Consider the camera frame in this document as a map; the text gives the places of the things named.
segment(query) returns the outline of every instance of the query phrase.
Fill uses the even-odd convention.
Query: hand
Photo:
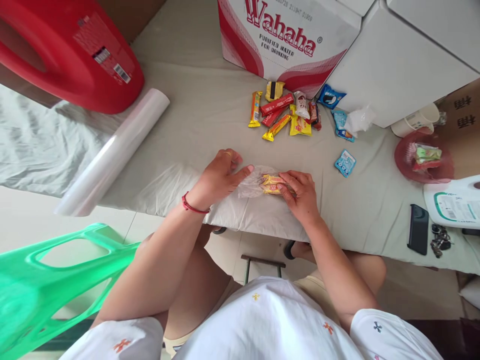
[[[279,175],[296,193],[296,197],[294,197],[286,186],[277,185],[290,211],[303,227],[321,221],[322,218],[317,207],[317,193],[312,175],[293,170],[281,172]]]
[[[253,165],[248,165],[233,174],[242,162],[240,154],[231,148],[220,150],[186,196],[188,203],[195,209],[206,211],[230,195],[254,169]]]

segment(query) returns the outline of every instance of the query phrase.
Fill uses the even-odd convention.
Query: floor
[[[87,217],[62,217],[53,214],[58,199],[50,196],[0,187],[0,253],[29,244],[74,232],[92,223],[111,226],[125,243],[143,240],[157,229],[163,218],[106,207],[95,208]],[[282,277],[296,280],[311,273],[315,265],[302,259],[287,260],[283,247],[287,240],[241,231],[227,230],[212,235],[206,249],[215,262],[239,283],[243,283],[246,261],[242,254],[286,263]],[[45,257],[46,262],[61,266],[81,262],[101,255],[96,247],[85,241],[72,241],[58,247]],[[380,305],[388,312],[411,320],[453,320],[460,317],[480,318],[479,311],[465,305],[458,295],[455,271],[434,271],[409,263],[385,259],[387,279],[379,294]],[[260,275],[276,276],[275,267],[252,263],[249,279]],[[69,318],[86,309],[103,290],[94,291],[64,307],[56,314]],[[25,359],[57,359],[59,354],[29,354]]]

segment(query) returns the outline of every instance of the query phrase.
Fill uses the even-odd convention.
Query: plastic wrap roll
[[[54,213],[90,215],[169,104],[163,92],[150,89],[68,189]]]

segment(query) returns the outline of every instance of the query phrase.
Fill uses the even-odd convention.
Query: small blue packet
[[[347,94],[344,92],[337,92],[333,90],[328,84],[325,84],[320,92],[318,101],[320,104],[326,106],[329,109],[335,109],[340,100],[342,100]]]
[[[345,123],[347,122],[347,114],[345,113],[345,111],[331,110],[331,114],[333,115],[333,120],[335,120],[335,134],[342,139],[354,143],[355,138],[352,136],[351,133],[345,130]]]
[[[347,150],[343,149],[340,157],[335,161],[335,167],[340,170],[340,173],[348,178],[355,167],[357,160]]]

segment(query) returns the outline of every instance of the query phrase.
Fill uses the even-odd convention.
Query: stool
[[[247,285],[249,282],[250,262],[275,266],[277,271],[277,276],[279,278],[282,277],[282,268],[285,269],[287,267],[283,262],[266,260],[259,257],[253,257],[250,255],[242,255],[240,256],[240,259],[246,260],[245,278],[243,279],[243,285]]]
[[[105,256],[68,267],[40,260],[54,247],[76,239],[108,250]],[[115,281],[132,262],[139,242],[94,223],[83,230],[0,254],[0,358],[17,359],[100,310]],[[82,314],[52,319],[63,306],[105,280],[111,281]]]

